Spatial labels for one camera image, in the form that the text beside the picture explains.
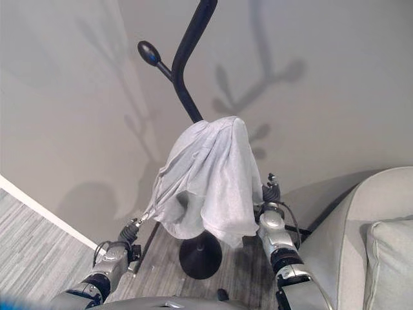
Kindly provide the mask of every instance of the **gray sofa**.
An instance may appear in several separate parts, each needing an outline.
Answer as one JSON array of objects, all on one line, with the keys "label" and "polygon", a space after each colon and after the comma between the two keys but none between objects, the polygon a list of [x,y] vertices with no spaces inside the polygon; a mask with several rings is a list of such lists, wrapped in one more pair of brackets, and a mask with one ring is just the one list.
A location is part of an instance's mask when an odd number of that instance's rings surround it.
[{"label": "gray sofa", "polygon": [[370,225],[412,214],[413,167],[386,170],[360,183],[303,243],[302,259],[337,310],[363,308]]}]

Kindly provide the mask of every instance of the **white wall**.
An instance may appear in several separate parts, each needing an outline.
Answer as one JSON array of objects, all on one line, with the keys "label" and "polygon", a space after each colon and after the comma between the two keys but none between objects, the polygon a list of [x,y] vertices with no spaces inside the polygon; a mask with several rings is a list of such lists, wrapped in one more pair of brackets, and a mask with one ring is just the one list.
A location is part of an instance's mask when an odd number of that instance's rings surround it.
[{"label": "white wall", "polygon": [[[130,42],[167,65],[196,5],[119,2]],[[135,63],[165,154],[189,120],[169,82]],[[261,133],[262,177],[280,177],[304,227],[367,176],[413,164],[412,1],[218,1],[185,76],[206,119],[237,114]]]},{"label": "white wall", "polygon": [[[170,66],[197,3],[1,4],[1,174],[110,238],[190,125],[136,43]],[[218,3],[188,88],[207,120],[246,121],[263,179],[280,177],[301,226],[374,171],[413,164],[412,16],[402,0]]]},{"label": "white wall", "polygon": [[159,168],[127,46],[117,2],[1,1],[1,174],[95,242]]}]

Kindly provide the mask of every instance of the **gray wood floor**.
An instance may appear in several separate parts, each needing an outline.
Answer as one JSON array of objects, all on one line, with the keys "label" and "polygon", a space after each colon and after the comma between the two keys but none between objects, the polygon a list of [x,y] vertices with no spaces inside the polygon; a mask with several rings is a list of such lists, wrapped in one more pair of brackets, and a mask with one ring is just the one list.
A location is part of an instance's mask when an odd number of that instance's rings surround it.
[{"label": "gray wood floor", "polygon": [[0,189],[0,293],[47,301],[81,281],[93,250]]},{"label": "gray wood floor", "polygon": [[[0,293],[47,301],[91,270],[93,250],[0,189]],[[247,238],[242,249],[222,245],[219,271],[206,280],[189,278],[178,260],[180,241],[158,229],[136,276],[126,273],[109,301],[140,296],[230,298],[251,309],[276,309],[272,271],[261,244]]]},{"label": "gray wood floor", "polygon": [[217,289],[223,288],[230,299],[240,300],[251,309],[277,309],[272,270],[261,242],[257,238],[245,240],[244,248],[237,250],[221,244],[223,262],[219,271],[209,279],[195,280],[179,264],[180,241],[160,227],[137,276],[124,275],[110,300],[173,295],[212,299]]}]

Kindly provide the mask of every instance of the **gray cloth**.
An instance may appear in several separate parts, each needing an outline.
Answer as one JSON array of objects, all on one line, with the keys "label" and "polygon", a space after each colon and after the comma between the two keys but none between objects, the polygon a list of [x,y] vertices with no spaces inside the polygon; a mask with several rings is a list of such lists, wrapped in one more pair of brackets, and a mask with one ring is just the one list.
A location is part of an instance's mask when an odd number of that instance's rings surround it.
[{"label": "gray cloth", "polygon": [[231,247],[255,236],[253,204],[262,202],[259,171],[244,122],[200,121],[175,142],[146,209],[179,239],[204,229]]}]

